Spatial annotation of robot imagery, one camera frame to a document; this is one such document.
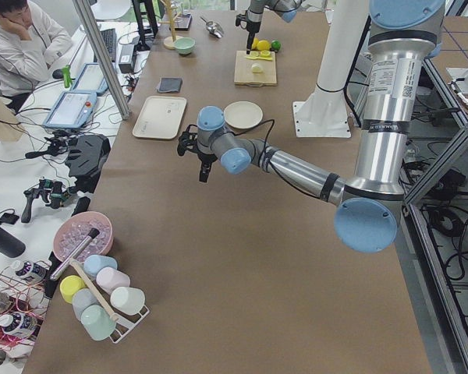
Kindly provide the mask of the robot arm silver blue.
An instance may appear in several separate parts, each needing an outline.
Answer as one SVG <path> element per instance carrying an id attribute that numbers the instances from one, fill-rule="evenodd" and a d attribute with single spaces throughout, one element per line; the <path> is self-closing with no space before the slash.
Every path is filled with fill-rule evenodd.
<path id="1" fill-rule="evenodd" d="M 340 1 L 324 47 L 315 91 L 295 103 L 300 137 L 347 136 L 345 92 L 361 37 L 368 34 L 370 81 L 352 177 L 340 178 L 262 139 L 236 135 L 225 110 L 207 106 L 197 131 L 179 137 L 177 151 L 201 160 L 200 180 L 219 161 L 232 174 L 250 164 L 275 173 L 303 194 L 332 203 L 335 232 L 358 252 L 379 252 L 397 235 L 404 191 L 399 172 L 423 60 L 438 52 L 445 14 L 442 1 Z"/>
<path id="2" fill-rule="evenodd" d="M 253 49 L 254 38 L 260 31 L 264 10 L 275 12 L 285 22 L 291 22 L 303 1 L 294 0 L 251 0 L 248 9 L 236 16 L 235 25 L 248 32 L 246 53 Z"/>

